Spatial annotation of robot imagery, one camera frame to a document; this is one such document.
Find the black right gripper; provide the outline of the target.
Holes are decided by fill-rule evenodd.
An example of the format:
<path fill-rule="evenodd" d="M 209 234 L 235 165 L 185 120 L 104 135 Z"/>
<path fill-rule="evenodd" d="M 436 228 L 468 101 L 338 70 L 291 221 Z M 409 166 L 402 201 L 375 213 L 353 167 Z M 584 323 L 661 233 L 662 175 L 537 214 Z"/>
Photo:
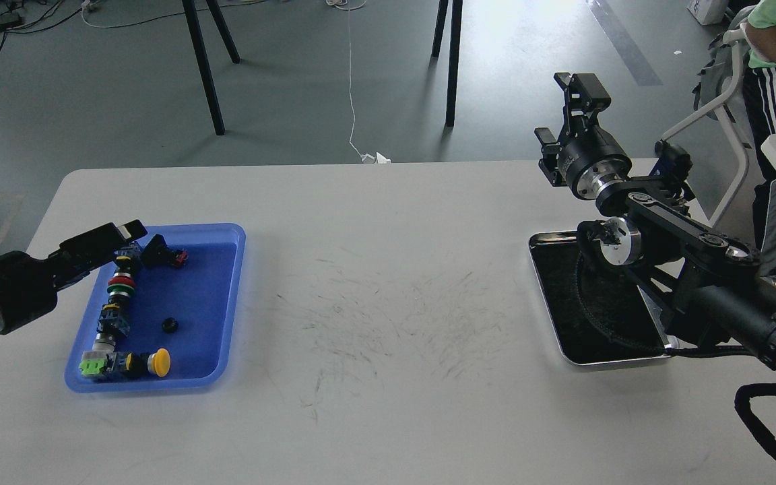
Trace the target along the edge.
<path fill-rule="evenodd" d="M 594 73 L 555 73 L 564 94 L 563 126 L 558 137 L 535 128 L 541 144 L 538 166 L 552 187 L 569 187 L 579 199 L 597 199 L 616 181 L 627 181 L 633 166 L 614 136 L 597 126 L 612 98 Z"/>

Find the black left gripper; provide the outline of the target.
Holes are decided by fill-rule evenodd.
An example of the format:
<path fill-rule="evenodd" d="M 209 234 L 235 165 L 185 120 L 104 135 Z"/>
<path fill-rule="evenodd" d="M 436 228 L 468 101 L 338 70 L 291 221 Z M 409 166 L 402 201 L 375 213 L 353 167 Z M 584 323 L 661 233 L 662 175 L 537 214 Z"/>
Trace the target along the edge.
<path fill-rule="evenodd" d="M 147 233 L 138 219 L 123 225 L 107 223 L 63 240 L 43 260 L 21 251 L 0 255 L 0 335 L 12 333 L 55 309 L 56 280 L 84 278 Z"/>

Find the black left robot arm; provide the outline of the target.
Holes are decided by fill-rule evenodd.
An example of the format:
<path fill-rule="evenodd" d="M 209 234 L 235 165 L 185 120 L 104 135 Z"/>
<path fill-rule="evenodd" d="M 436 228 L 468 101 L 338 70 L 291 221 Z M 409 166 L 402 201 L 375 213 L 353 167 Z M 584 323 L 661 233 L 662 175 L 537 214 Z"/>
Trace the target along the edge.
<path fill-rule="evenodd" d="M 117 251 L 147 233 L 138 219 L 107 223 L 64 240 L 43 260 L 21 251 L 0 255 L 0 335 L 50 313 L 59 291 L 113 261 Z"/>

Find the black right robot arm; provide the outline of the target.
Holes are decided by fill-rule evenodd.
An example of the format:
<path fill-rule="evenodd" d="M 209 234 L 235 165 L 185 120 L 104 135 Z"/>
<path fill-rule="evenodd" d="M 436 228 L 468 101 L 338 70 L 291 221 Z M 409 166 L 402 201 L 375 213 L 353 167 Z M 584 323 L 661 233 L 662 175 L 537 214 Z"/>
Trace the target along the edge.
<path fill-rule="evenodd" d="M 576 230 L 579 257 L 574 286 L 582 292 L 583 268 L 616 274 L 649 295 L 666 335 L 690 349 L 655 348 L 603 326 L 585 302 L 580 309 L 607 340 L 657 355 L 693 358 L 749 355 L 776 372 L 776 287 L 760 279 L 751 245 L 690 217 L 693 195 L 686 179 L 692 160 L 667 141 L 656 143 L 655 170 L 631 177 L 632 162 L 598 116 L 612 99 L 593 73 L 555 73 L 564 95 L 558 136 L 537 128 L 539 166 L 553 187 L 593 201 L 600 220 Z M 735 409 L 755 441 L 776 461 L 776 438 L 752 412 L 756 397 L 776 396 L 776 383 L 737 390 Z"/>

